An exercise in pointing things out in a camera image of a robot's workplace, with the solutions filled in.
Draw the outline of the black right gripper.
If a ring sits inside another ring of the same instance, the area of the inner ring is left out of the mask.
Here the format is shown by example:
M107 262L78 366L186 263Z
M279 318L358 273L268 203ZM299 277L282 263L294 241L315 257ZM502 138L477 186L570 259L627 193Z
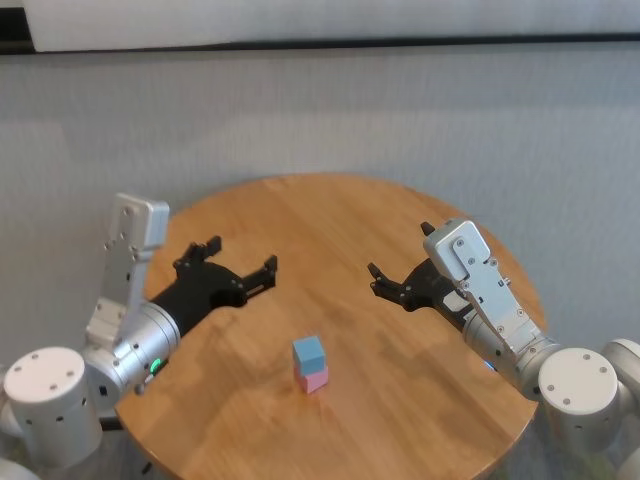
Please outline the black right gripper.
M425 236L436 230L428 222L422 222L420 228ZM409 312L421 308L434 309L457 330L464 329L465 316L471 312L471 304L448 278L438 272L430 259L415 267L403 283L389 279L374 263L369 263L367 269L373 278L370 288L375 296L398 304Z

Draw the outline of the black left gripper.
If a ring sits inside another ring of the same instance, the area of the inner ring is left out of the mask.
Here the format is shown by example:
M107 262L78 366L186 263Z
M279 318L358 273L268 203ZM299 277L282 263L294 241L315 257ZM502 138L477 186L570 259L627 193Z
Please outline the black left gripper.
M278 258L271 255L258 270L241 278L228 268L205 262L221 251L221 237L192 242L173 262L176 279L151 302L173 319L184 337L213 310L239 308L276 285Z

